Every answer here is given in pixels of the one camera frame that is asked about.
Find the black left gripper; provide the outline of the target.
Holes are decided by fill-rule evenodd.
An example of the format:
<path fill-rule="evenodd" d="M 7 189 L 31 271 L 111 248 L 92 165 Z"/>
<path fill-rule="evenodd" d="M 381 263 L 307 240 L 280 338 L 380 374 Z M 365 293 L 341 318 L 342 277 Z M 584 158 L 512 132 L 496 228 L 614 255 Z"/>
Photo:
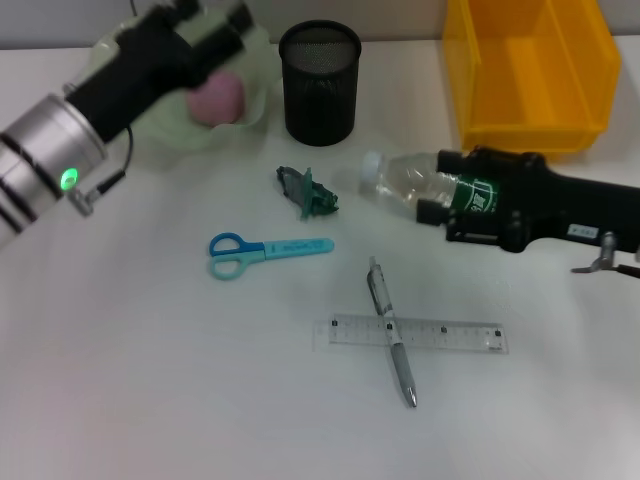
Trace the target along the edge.
<path fill-rule="evenodd" d="M 158 1 L 116 37 L 118 53 L 65 96 L 102 140 L 114 139 L 165 94 L 201 85 L 244 49 L 253 17 L 235 2 L 224 22 L 193 47 L 176 27 L 200 11 L 199 0 Z"/>

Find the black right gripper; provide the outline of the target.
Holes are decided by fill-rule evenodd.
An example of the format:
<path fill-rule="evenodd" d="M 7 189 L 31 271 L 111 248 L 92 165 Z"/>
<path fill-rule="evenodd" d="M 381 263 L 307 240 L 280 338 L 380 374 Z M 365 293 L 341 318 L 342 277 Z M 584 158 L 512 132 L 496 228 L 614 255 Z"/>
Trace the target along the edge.
<path fill-rule="evenodd" d="M 623 252 L 639 250 L 639 189 L 560 175 L 543 156 L 487 147 L 440 150 L 440 173 L 512 173 L 501 186 L 499 222 L 491 214 L 417 202 L 417 222 L 444 226 L 449 242 L 498 245 L 522 252 L 552 238 L 598 246 L 608 232 Z"/>

